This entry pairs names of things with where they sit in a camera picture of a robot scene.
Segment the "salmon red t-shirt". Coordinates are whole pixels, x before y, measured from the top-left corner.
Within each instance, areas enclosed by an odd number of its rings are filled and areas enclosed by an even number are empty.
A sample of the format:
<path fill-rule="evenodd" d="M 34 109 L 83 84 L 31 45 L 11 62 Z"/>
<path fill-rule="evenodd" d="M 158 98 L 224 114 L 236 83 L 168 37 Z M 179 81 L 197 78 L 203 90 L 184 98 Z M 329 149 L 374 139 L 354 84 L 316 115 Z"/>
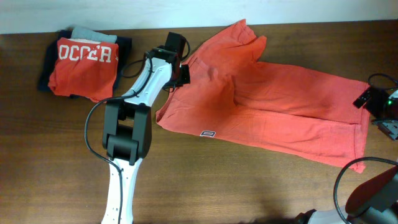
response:
<path fill-rule="evenodd" d="M 186 61 L 190 83 L 156 113 L 166 130 L 222 139 L 343 167 L 364 156 L 368 87 L 295 65 L 260 61 L 267 39 L 240 20 Z"/>

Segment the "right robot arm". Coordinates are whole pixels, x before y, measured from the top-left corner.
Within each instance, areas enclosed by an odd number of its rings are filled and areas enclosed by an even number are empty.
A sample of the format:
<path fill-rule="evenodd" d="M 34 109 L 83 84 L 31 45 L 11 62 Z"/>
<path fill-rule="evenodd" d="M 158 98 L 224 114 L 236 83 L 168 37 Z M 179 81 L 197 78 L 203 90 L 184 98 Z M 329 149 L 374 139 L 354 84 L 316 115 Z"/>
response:
<path fill-rule="evenodd" d="M 357 108 L 365 108 L 376 125 L 391 140 L 397 140 L 397 88 L 388 94 L 386 89 L 369 87 L 355 101 Z M 346 205 L 338 203 L 338 187 L 343 174 L 352 165 L 364 161 L 389 164 L 392 168 L 359 185 L 349 196 Z M 361 157 L 345 165 L 338 174 L 333 188 L 335 208 L 328 211 L 309 210 L 298 214 L 292 223 L 397 223 L 397 161 L 379 157 Z"/>

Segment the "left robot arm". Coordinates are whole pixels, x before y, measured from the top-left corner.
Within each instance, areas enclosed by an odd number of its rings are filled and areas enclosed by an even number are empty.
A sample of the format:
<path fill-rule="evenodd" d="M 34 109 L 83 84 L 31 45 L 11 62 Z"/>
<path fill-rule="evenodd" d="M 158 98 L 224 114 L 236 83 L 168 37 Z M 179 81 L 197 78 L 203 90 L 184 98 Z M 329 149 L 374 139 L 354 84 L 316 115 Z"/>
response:
<path fill-rule="evenodd" d="M 103 147 L 109 157 L 109 190 L 103 223 L 133 223 L 137 173 L 152 142 L 151 108 L 158 94 L 190 83 L 182 62 L 187 39 L 170 32 L 164 45 L 145 54 L 133 86 L 119 100 L 107 102 Z"/>

